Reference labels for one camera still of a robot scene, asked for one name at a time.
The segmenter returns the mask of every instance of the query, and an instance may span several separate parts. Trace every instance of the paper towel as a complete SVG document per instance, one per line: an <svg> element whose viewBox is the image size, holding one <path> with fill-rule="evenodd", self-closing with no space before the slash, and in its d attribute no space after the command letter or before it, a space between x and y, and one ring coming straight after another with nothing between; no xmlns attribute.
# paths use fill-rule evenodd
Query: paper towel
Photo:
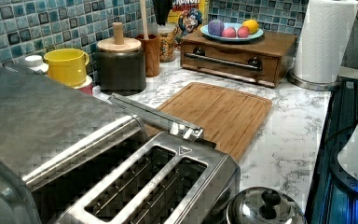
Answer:
<svg viewBox="0 0 358 224"><path fill-rule="evenodd" d="M358 1L310 0L297 49L295 76L314 83L336 81Z"/></svg>

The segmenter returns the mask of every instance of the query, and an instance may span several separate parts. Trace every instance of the wooden knob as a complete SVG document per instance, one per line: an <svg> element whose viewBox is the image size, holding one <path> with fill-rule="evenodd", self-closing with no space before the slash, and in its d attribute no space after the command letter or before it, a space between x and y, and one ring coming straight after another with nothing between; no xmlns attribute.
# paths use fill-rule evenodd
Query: wooden knob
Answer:
<svg viewBox="0 0 358 224"><path fill-rule="evenodd" d="M123 23L113 22L113 34L116 45L124 44Z"/></svg>

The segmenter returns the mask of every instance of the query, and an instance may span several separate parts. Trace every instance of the marble countertop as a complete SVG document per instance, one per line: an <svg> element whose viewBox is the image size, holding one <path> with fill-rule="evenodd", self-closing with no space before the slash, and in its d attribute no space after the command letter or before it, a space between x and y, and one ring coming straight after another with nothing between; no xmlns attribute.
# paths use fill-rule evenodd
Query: marble countertop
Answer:
<svg viewBox="0 0 358 224"><path fill-rule="evenodd" d="M240 190L268 187L286 193L305 211L330 92L308 91L283 79L276 89L182 69L178 59L160 64L160 75L146 79L146 89L130 99L158 107L189 82L248 92L272 101L272 108L239 162ZM94 96L107 95L94 87Z"/></svg>

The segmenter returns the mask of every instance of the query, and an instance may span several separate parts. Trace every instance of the lemon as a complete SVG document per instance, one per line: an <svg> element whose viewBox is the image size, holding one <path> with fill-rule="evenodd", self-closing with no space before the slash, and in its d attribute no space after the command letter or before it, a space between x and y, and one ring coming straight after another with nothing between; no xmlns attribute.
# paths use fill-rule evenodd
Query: lemon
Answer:
<svg viewBox="0 0 358 224"><path fill-rule="evenodd" d="M258 23L256 20L248 20L248 21L244 21L242 23L242 26L247 26L249 28L249 33L250 34L254 34L257 32L258 30Z"/></svg>

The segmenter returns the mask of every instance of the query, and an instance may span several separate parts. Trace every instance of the plate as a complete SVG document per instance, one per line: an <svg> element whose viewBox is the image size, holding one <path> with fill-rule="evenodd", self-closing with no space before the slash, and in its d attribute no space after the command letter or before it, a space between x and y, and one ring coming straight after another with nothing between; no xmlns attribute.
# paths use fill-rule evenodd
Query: plate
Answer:
<svg viewBox="0 0 358 224"><path fill-rule="evenodd" d="M242 26L241 23L228 23L225 22L225 29L228 27L234 27L234 29L237 31L240 27ZM207 35L210 38L213 39L217 39L217 40L221 40L221 41L227 41L227 42L241 42L241 41L249 41L249 40L253 40L256 39L260 36L262 36L264 34L263 30L258 29L256 33L252 34L252 35L248 35L248 37L246 38L226 38L226 37L221 37L221 36L217 36L217 35L210 35L208 33L208 25L204 25L201 27L201 32L205 35Z"/></svg>

